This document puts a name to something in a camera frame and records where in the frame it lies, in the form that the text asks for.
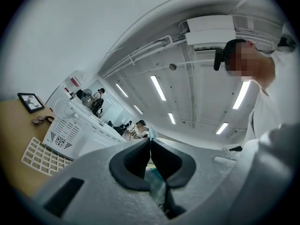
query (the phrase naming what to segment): desk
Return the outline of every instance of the desk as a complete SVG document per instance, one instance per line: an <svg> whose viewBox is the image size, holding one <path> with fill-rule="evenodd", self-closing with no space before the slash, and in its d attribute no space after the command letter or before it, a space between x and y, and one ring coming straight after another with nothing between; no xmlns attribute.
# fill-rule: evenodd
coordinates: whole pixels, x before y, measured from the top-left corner
<svg viewBox="0 0 300 225"><path fill-rule="evenodd" d="M28 196L32 196L50 176L21 162L32 137L43 141L50 124L44 121L35 127L31 120L39 116L53 116L50 109L30 114L19 99L0 102L0 164L8 182Z"/></svg>

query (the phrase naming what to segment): picture frame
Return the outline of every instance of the picture frame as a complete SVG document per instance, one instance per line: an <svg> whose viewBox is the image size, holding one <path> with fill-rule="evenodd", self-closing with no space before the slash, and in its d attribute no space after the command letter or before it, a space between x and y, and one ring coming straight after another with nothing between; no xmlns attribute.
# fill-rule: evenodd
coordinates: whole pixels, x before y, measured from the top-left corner
<svg viewBox="0 0 300 225"><path fill-rule="evenodd" d="M35 113L45 108L34 93L18 93L18 97L29 113Z"/></svg>

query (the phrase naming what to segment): man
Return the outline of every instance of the man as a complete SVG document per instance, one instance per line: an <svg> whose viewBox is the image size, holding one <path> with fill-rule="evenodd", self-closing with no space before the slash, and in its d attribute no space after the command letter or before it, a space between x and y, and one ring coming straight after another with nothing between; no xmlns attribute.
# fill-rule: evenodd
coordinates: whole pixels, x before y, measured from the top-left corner
<svg viewBox="0 0 300 225"><path fill-rule="evenodd" d="M94 99L95 100L97 100L97 99L103 99L103 94L104 93L105 93L105 89L104 88L98 89L98 92L94 93Z"/></svg>
<svg viewBox="0 0 300 225"><path fill-rule="evenodd" d="M94 93L94 97L89 96L90 101L85 106L90 108L93 105L94 102L96 102L99 99L103 99L103 94L104 93L105 93L104 88L98 89L98 91Z"/></svg>
<svg viewBox="0 0 300 225"><path fill-rule="evenodd" d="M127 128L123 134L123 137L126 139L126 141L143 137L147 130L144 126L146 126L145 121L139 120L136 124L132 124Z"/></svg>
<svg viewBox="0 0 300 225"><path fill-rule="evenodd" d="M226 44L223 56L227 72L243 79L246 77L260 86L242 147L282 123L299 122L298 50L296 47L288 52L275 51L267 57L250 41L235 39Z"/></svg>
<svg viewBox="0 0 300 225"><path fill-rule="evenodd" d="M129 121L124 127L128 128L131 125L132 121Z"/></svg>

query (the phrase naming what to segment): ceiling light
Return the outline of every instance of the ceiling light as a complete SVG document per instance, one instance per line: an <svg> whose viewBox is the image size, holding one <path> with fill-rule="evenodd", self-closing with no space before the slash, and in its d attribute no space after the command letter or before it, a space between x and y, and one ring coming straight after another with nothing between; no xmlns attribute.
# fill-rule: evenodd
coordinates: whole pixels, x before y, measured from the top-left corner
<svg viewBox="0 0 300 225"><path fill-rule="evenodd" d="M140 111L140 109L138 109L136 105L134 105L134 106L135 106L135 108L142 114L142 112Z"/></svg>
<svg viewBox="0 0 300 225"><path fill-rule="evenodd" d="M121 92L125 95L125 97L128 97L127 94L123 91L123 89L118 84L116 84L116 85L121 90Z"/></svg>
<svg viewBox="0 0 300 225"><path fill-rule="evenodd" d="M228 122L224 122L223 125L220 127L220 129L216 132L216 134L221 134L225 127L227 127Z"/></svg>
<svg viewBox="0 0 300 225"><path fill-rule="evenodd" d="M151 79L152 79L152 81L154 83L154 86L156 87L156 89L157 89L157 91L158 91L158 93L159 93L159 95L161 97L161 100L166 101L166 98L164 96L163 91L161 90L161 87L160 87L160 85L158 83L158 79L156 78L156 76L151 76Z"/></svg>
<svg viewBox="0 0 300 225"><path fill-rule="evenodd" d="M172 124L176 124L175 120L174 120L174 117L173 117L173 114L169 112L169 116L170 116L170 119L172 121Z"/></svg>
<svg viewBox="0 0 300 225"><path fill-rule="evenodd" d="M242 85L242 88L240 89L238 98L236 99L235 104L233 105L233 109L238 109L240 107L240 104L242 103L242 101L246 95L249 85L250 85L250 81L243 82L243 85Z"/></svg>

